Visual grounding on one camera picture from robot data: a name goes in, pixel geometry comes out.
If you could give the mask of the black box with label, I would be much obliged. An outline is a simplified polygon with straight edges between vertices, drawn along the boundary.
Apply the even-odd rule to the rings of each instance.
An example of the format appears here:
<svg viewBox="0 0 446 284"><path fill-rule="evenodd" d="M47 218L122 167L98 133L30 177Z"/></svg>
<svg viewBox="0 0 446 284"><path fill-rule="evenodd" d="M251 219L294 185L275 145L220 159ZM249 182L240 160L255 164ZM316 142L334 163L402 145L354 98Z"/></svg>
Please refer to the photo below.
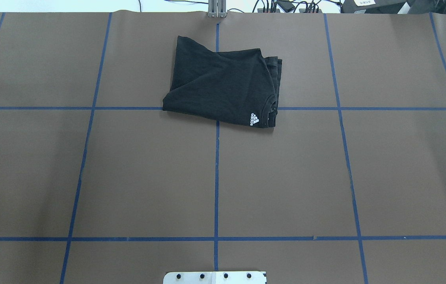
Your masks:
<svg viewBox="0 0 446 284"><path fill-rule="evenodd" d="M344 0L342 14L398 14L407 0Z"/></svg>

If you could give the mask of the blue tape line lengthwise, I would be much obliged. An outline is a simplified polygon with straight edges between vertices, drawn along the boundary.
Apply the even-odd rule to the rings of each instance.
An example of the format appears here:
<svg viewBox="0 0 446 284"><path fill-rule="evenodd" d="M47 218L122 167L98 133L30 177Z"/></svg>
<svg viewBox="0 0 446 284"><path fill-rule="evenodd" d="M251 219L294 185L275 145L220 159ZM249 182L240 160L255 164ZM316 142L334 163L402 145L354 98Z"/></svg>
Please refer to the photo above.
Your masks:
<svg viewBox="0 0 446 284"><path fill-rule="evenodd" d="M76 217L77 217L78 202L79 202L80 192L82 190L82 179L83 179L84 169L85 169L85 165L86 165L86 157L88 155L88 147L89 147L91 131L92 131L92 127L93 127L93 120L94 120L94 116L95 116L95 108L96 108L98 95L99 95L101 77L102 77L102 72L103 72L103 68L104 68L104 64L105 64L105 54L106 54L106 50L107 50L108 37L109 37L110 27L111 27L111 23L112 23L112 16L113 16L113 12L109 12L108 18L107 18L107 25L106 25L106 30L105 30L104 41L103 41L103 47L102 47L102 51L101 51L101 58L99 61L98 75L97 75L97 79L95 81L95 89L94 89L93 99L92 99L92 103L91 103L91 107L90 107L90 116L89 116L88 127L86 130L84 149L83 149L83 153L82 153L82 161L81 161L81 164L79 167L79 174L78 174L78 178L77 178L77 188L76 188L74 202L73 202L73 210L72 210L72 213L70 216L70 224L69 224L69 230L68 230L67 239L66 239L65 254L64 254L61 273L60 273L60 281L59 281L60 284L64 284L66 272L67 272L67 268L68 268L71 243L73 242L73 234L74 234L75 222L76 222Z"/></svg>
<svg viewBox="0 0 446 284"><path fill-rule="evenodd" d="M364 284L368 284L369 283L368 271L367 271L365 253L364 253L362 233L360 230L360 220L359 220L359 214L358 214L358 205L357 205L356 192L355 192L355 186L354 186L354 178L353 178L353 173L351 170L351 160L350 160L349 149L348 149L348 145L347 145L347 136L346 136L345 128L344 128L343 111L342 111L342 107L341 107L341 99L340 99L339 88L338 88L338 79L337 79L336 70L335 70L335 62L334 62L334 55L333 55L333 49L332 49L332 44L331 44L331 38L330 38L328 17L326 14L323 14L323 20L324 20L324 25L325 25L325 35L326 35L326 41L327 41L327 47L328 47L328 55L329 55L330 69L331 69L331 74L332 74L332 82L333 82L333 87L334 87L336 108L338 110L342 147L343 147L343 151L344 151L344 158L345 158L345 163L347 166L347 172L349 175L351 203L352 203L352 207L353 207L356 238L357 238L358 248L359 248L359 253L360 253L360 265L361 265L362 273L363 273L363 282L364 282Z"/></svg>

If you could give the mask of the brown table mat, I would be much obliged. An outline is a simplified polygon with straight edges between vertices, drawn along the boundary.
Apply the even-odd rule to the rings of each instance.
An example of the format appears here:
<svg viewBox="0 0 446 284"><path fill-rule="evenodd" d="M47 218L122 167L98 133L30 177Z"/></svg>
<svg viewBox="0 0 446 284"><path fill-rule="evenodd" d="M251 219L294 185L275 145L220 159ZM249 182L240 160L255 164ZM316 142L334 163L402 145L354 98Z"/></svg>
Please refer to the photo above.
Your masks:
<svg viewBox="0 0 446 284"><path fill-rule="evenodd" d="M446 235L446 15L327 14L362 236ZM0 237L67 237L108 13L0 13ZM284 62L277 123L162 110L178 36ZM356 237L323 14L114 11L73 237ZM369 284L446 284L446 240L363 241ZM66 241L0 241L60 284ZM73 241L64 284L262 270L363 284L357 241Z"/></svg>

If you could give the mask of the aluminium frame post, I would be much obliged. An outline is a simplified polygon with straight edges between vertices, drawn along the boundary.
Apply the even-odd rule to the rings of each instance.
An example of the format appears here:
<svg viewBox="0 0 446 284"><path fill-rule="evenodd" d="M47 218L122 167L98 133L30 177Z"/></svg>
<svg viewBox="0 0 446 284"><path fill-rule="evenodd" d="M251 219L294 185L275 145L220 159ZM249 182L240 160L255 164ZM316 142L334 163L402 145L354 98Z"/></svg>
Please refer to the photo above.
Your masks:
<svg viewBox="0 0 446 284"><path fill-rule="evenodd" d="M228 14L226 0L208 0L208 17L225 18Z"/></svg>

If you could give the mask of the blue tape line crosswise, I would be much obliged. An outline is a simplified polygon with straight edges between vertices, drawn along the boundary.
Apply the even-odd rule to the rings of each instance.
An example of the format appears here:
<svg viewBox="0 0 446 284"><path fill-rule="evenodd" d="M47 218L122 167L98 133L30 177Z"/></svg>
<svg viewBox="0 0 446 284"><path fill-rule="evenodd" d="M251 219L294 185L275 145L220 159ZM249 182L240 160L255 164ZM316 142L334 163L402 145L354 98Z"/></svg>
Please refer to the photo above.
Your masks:
<svg viewBox="0 0 446 284"><path fill-rule="evenodd" d="M446 235L362 236L362 237L0 237L0 241L385 241L446 240Z"/></svg>

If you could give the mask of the black printed t-shirt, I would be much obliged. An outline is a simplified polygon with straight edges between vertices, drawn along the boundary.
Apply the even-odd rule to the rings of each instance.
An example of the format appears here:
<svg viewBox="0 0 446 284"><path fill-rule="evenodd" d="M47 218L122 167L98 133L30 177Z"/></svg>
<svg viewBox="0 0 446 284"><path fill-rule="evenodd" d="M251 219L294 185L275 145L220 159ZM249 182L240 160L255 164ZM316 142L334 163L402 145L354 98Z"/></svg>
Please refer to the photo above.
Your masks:
<svg viewBox="0 0 446 284"><path fill-rule="evenodd" d="M163 111L253 128L276 126L282 60L260 49L214 52L178 36Z"/></svg>

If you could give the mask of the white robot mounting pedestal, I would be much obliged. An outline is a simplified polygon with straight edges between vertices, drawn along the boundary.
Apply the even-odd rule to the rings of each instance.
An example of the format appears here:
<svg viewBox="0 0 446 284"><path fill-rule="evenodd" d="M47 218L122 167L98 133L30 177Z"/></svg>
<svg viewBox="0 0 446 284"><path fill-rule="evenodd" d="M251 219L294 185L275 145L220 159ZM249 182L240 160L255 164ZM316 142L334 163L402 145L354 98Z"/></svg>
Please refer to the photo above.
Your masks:
<svg viewBox="0 0 446 284"><path fill-rule="evenodd" d="M266 284L263 271L185 271L166 273L164 284Z"/></svg>

